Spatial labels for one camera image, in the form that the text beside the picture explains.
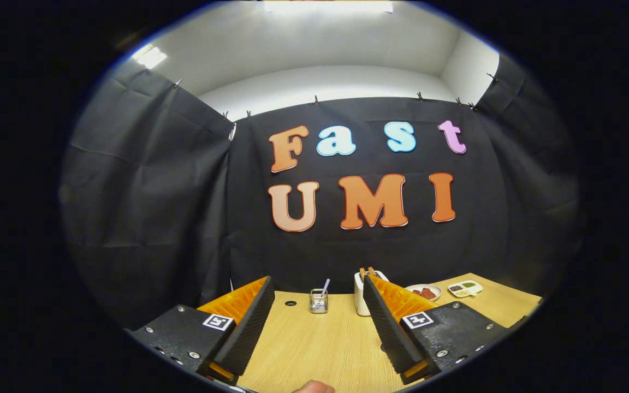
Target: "white container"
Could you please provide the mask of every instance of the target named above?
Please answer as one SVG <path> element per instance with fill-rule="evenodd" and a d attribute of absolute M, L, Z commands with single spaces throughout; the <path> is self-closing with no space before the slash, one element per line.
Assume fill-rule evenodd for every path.
<path fill-rule="evenodd" d="M 377 273 L 380 278 L 389 282 L 389 279 L 387 279 L 385 274 L 382 274 L 381 271 L 376 270 L 375 273 Z M 363 317 L 370 316 L 370 311 L 367 310 L 367 305 L 365 305 L 365 300 L 363 299 L 363 278 L 360 276 L 360 273 L 354 274 L 354 304 L 358 315 Z"/>

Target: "black backdrop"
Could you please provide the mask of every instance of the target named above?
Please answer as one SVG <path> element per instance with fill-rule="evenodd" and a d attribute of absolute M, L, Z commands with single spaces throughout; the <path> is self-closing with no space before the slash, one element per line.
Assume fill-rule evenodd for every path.
<path fill-rule="evenodd" d="M 401 286 L 473 272 L 543 296 L 581 244 L 577 164 L 567 129 L 536 83 L 505 56 L 477 110 L 438 100 L 343 99 L 273 110 L 237 122 L 227 181 L 232 279 L 242 286 L 265 274 L 277 289 L 309 291 L 330 278 L 332 293 L 352 293 L 352 274 L 374 266 Z M 439 124 L 462 132 L 464 154 L 452 152 Z M 408 122 L 416 146 L 387 147 L 384 126 Z M 351 129 L 351 154 L 317 153 L 319 131 Z M 269 137 L 305 126 L 297 165 L 273 174 Z M 429 176 L 447 172 L 456 217 L 434 222 Z M 402 174 L 403 227 L 379 222 L 344 230 L 344 176 L 375 192 L 386 174 Z M 316 219 L 287 232 L 272 219 L 269 187 L 287 184 L 289 214 L 302 216 L 297 184 L 316 181 Z"/>
<path fill-rule="evenodd" d="M 568 12 L 554 3 L 435 4 L 517 54 L 557 97 L 584 167 L 589 224 L 563 290 L 496 351 L 429 391 L 467 378 L 508 391 L 629 389 L 629 301 L 594 295 L 629 283 L 629 214 L 612 214 L 629 209 L 626 2 L 613 12 L 596 4 Z M 0 7 L 0 32 L 11 32 L 0 33 L 0 391 L 202 391 L 98 308 L 70 263 L 56 208 L 74 111 L 119 57 L 113 38 L 146 37 L 195 2 L 154 3 L 150 12 L 134 2 L 40 5 Z"/>
<path fill-rule="evenodd" d="M 234 125 L 137 62 L 114 69 L 62 166 L 68 249 L 124 328 L 230 291 L 225 183 Z"/>

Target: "wooden tabletop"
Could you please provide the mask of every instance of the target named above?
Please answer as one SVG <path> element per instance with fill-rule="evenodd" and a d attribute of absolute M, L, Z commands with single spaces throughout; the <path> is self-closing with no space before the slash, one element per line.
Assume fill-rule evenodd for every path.
<path fill-rule="evenodd" d="M 466 279 L 484 290 L 463 299 L 448 292 L 449 284 Z M 530 315 L 540 300 L 472 273 L 433 284 L 443 289 L 437 303 L 461 301 L 505 328 Z M 297 304 L 286 306 L 286 301 Z M 238 385 L 260 393 L 290 393 L 314 379 L 334 386 L 337 393 L 385 393 L 414 384 L 402 384 L 380 349 L 372 319 L 356 313 L 353 294 L 330 294 L 325 314 L 310 313 L 308 301 L 308 294 L 275 292 L 264 331 Z"/>

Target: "white plate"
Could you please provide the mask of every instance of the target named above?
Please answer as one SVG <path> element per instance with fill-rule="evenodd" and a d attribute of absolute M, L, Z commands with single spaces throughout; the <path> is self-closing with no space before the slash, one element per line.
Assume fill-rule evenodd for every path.
<path fill-rule="evenodd" d="M 443 293 L 443 289 L 441 289 L 440 287 L 437 287 L 436 285 L 432 285 L 432 284 L 410 285 L 409 287 L 407 287 L 405 289 L 407 289 L 407 291 L 414 291 L 415 289 L 417 291 L 422 291 L 422 289 L 424 289 L 424 288 L 429 288 L 432 291 L 432 293 L 434 293 L 434 295 L 436 295 L 435 298 L 428 299 L 430 301 L 437 301 L 438 298 L 440 298 L 441 294 Z"/>

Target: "black curtain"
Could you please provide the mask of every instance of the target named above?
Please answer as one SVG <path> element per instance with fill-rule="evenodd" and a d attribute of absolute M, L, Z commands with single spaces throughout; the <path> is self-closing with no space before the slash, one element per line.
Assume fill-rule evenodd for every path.
<path fill-rule="evenodd" d="M 65 235 L 88 288 L 124 328 L 229 291 L 233 127 L 135 62 L 114 69 L 80 116 L 63 160 Z"/>
<path fill-rule="evenodd" d="M 309 291 L 330 278 L 332 293 L 352 293 L 353 274 L 374 266 L 401 286 L 431 283 L 467 272 L 544 295 L 578 251 L 579 187 L 566 128 L 549 99 L 507 57 L 475 108 L 439 100 L 361 98 L 273 110 L 237 122 L 230 147 L 228 226 L 234 286 L 265 274 L 276 289 Z M 466 152 L 453 152 L 439 125 L 461 129 Z M 393 152 L 388 122 L 409 122 L 416 147 Z M 319 132 L 351 130 L 356 150 L 317 152 Z M 272 172 L 269 137 L 305 126 L 297 165 Z M 450 222 L 434 222 L 429 176 L 451 174 Z M 360 176 L 375 192 L 386 174 L 402 174 L 409 222 L 344 230 L 345 193 L 339 179 Z M 301 182 L 316 181 L 316 219 L 301 232 L 284 231 L 272 217 L 269 187 L 287 184 L 289 214 L 302 217 Z"/>

